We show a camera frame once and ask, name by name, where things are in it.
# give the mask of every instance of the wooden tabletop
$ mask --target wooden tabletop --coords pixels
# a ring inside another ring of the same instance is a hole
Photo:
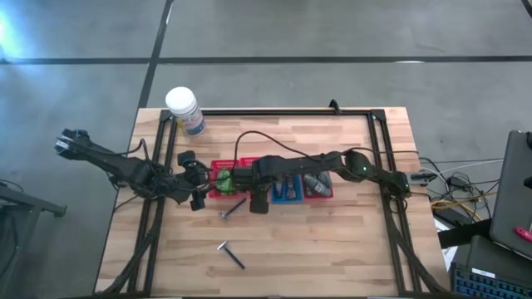
[[[415,150],[406,108],[386,108],[394,150]],[[131,148],[144,138],[150,150],[160,109],[139,111]],[[188,137],[181,130],[175,154],[193,150],[209,165],[213,159],[232,159],[234,142],[246,130],[260,130],[308,154],[371,148],[367,121],[361,116],[209,116],[206,131]],[[384,145],[380,139],[380,148]],[[260,135],[246,135],[239,157],[279,154],[295,157]],[[364,152],[373,162],[371,152]],[[395,154],[400,171],[417,171],[416,154]],[[175,173],[182,171],[174,156]],[[390,249],[379,188],[372,182],[354,184],[332,174],[333,199],[300,204],[270,204],[266,215],[251,214],[249,201],[223,222],[218,212],[238,199],[206,199],[206,208],[192,212],[190,205],[166,199],[163,227],[155,266],[153,296],[291,296],[347,297],[396,295]],[[122,189],[117,204],[132,196]],[[107,287],[125,266],[135,246],[142,200],[121,207],[112,219],[96,289]],[[413,195],[407,209],[417,256],[443,286],[449,282],[426,198]],[[225,240],[243,262],[241,270],[217,247]],[[401,256],[408,278],[406,258]],[[141,265],[142,287],[145,261]]]

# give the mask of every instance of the white lid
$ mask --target white lid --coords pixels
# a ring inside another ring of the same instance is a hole
[[[168,91],[165,100],[168,109],[178,115],[189,112],[196,104],[194,93],[183,86]]]

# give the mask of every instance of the blue keyboard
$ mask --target blue keyboard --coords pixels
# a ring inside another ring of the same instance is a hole
[[[462,296],[520,299],[532,298],[532,285],[512,278],[490,278],[473,273],[460,264],[451,264],[451,289]]]

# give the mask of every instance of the gray floor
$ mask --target gray floor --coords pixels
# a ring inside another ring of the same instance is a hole
[[[4,0],[0,55],[150,57],[164,3]],[[519,0],[176,0],[161,56],[532,55],[531,29]],[[82,128],[124,150],[146,69],[0,66],[0,179],[68,205],[65,218],[43,215],[18,298],[91,293],[116,193],[52,146],[63,128]],[[174,86],[203,107],[404,105],[422,155],[498,158],[509,130],[532,130],[530,77],[532,63],[512,62],[158,66],[148,106]],[[500,164],[464,172],[496,179]]]

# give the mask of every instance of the blue basket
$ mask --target blue basket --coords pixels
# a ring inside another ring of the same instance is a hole
[[[296,191],[296,198],[295,199],[286,199],[286,191],[288,186],[286,183],[283,183],[283,188],[281,189],[281,197],[278,198],[275,196],[275,191],[273,191],[273,188],[275,186],[272,186],[272,189],[270,190],[270,193],[272,194],[272,203],[302,203],[304,200],[303,196],[303,184],[301,182],[301,176],[294,174],[292,175],[292,181],[293,181],[293,189]]]

